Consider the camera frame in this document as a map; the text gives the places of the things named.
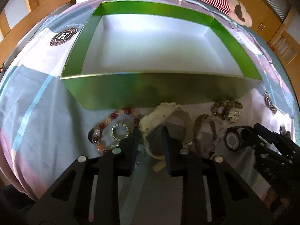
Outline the patchwork bed sheet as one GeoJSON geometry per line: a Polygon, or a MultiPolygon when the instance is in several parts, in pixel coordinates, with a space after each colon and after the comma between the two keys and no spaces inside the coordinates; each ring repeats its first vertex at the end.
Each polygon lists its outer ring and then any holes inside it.
{"type": "MultiPolygon", "coordinates": [[[[51,15],[1,79],[1,171],[18,191],[6,199],[10,208],[1,209],[1,224],[299,224],[299,198],[275,192],[254,168],[254,149],[233,152],[224,143],[228,128],[260,123],[299,147],[297,101],[277,63],[248,29],[193,0],[91,0],[51,15]],[[211,158],[198,155],[199,178],[171,177],[166,167],[155,172],[158,160],[146,153],[141,133],[132,175],[99,176],[100,157],[156,108],[88,110],[61,79],[87,20],[110,1],[169,4],[212,16],[254,61],[262,82],[239,99],[176,103],[193,122],[212,116],[221,138],[211,158]]],[[[173,114],[146,138],[154,155],[164,155],[163,127],[183,146],[186,127],[173,114]]],[[[183,148],[196,153],[193,141],[183,148]]]]}

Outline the brown bangle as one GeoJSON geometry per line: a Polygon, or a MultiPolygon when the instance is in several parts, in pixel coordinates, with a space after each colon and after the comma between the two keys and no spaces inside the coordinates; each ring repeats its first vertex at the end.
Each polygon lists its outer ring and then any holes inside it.
{"type": "Polygon", "coordinates": [[[196,153],[202,158],[211,158],[221,142],[217,126],[212,116],[199,115],[193,127],[193,142],[196,153]]]}

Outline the cream fabric bangle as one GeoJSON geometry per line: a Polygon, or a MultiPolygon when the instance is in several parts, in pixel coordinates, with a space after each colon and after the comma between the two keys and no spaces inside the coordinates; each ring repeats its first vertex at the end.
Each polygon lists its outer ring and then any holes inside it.
{"type": "Polygon", "coordinates": [[[172,103],[161,103],[154,110],[139,121],[139,130],[143,141],[144,149],[148,155],[157,159],[158,162],[153,166],[155,172],[159,172],[166,167],[164,155],[154,155],[150,150],[150,144],[147,141],[147,136],[157,127],[165,123],[170,116],[175,114],[186,127],[186,135],[183,141],[183,146],[186,147],[193,140],[194,122],[187,111],[181,108],[181,105],[172,103]]]}

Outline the wooden wardrobe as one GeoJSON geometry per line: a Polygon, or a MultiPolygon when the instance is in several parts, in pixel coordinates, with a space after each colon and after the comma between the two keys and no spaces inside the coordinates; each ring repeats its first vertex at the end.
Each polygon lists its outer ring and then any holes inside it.
{"type": "Polygon", "coordinates": [[[274,49],[276,39],[283,26],[291,22],[294,15],[291,5],[286,0],[228,0],[233,11],[230,18],[237,23],[257,32],[274,49]]]}

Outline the striped plush toy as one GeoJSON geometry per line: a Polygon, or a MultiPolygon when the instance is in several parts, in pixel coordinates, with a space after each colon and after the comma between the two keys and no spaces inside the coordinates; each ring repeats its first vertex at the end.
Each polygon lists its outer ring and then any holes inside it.
{"type": "Polygon", "coordinates": [[[198,0],[206,3],[231,18],[241,26],[251,27],[253,22],[244,5],[237,0],[198,0]]]}

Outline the wooden bed frame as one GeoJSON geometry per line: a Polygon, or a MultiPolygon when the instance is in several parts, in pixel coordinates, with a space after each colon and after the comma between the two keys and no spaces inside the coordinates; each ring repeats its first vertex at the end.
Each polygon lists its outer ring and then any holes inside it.
{"type": "Polygon", "coordinates": [[[67,3],[75,0],[25,0],[28,14],[15,26],[8,23],[5,5],[8,0],[1,0],[1,73],[8,68],[5,65],[9,55],[13,52],[20,40],[42,19],[67,3]]]}

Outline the green cardboard box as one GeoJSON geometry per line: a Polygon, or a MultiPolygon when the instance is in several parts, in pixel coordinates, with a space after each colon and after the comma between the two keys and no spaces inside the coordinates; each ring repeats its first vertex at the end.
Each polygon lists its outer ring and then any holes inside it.
{"type": "Polygon", "coordinates": [[[214,17],[149,1],[105,1],[87,20],[61,80],[88,110],[236,100],[262,82],[214,17]]]}

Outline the black wrist watch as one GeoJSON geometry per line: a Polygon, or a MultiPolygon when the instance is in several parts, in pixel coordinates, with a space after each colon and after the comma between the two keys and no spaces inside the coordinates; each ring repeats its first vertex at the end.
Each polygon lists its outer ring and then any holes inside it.
{"type": "Polygon", "coordinates": [[[247,147],[246,141],[242,136],[245,127],[229,127],[226,130],[224,143],[229,151],[240,152],[247,147]]]}

